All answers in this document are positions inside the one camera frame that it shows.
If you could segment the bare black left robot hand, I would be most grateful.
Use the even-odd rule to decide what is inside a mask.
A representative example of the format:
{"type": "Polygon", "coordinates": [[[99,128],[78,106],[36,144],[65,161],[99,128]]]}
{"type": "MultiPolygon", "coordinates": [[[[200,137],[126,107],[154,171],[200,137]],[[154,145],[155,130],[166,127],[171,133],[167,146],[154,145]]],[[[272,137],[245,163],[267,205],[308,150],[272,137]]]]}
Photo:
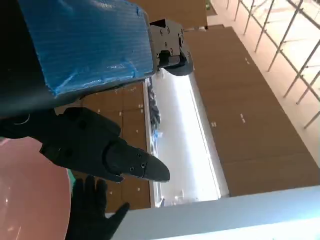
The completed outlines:
{"type": "Polygon", "coordinates": [[[55,108],[165,69],[194,70],[182,26],[150,22],[126,0],[0,3],[0,135],[39,141],[57,166],[120,183],[124,175],[168,182],[157,157],[129,145],[113,121],[85,107],[55,108]]]}

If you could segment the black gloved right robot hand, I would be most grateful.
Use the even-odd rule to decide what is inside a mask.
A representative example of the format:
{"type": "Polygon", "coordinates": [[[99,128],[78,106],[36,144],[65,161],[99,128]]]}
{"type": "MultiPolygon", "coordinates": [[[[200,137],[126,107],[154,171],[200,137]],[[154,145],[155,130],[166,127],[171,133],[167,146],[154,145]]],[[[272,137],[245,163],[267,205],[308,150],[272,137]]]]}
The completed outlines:
{"type": "Polygon", "coordinates": [[[124,203],[106,217],[108,185],[103,179],[87,176],[74,182],[66,240],[110,240],[130,209],[124,203]]]}

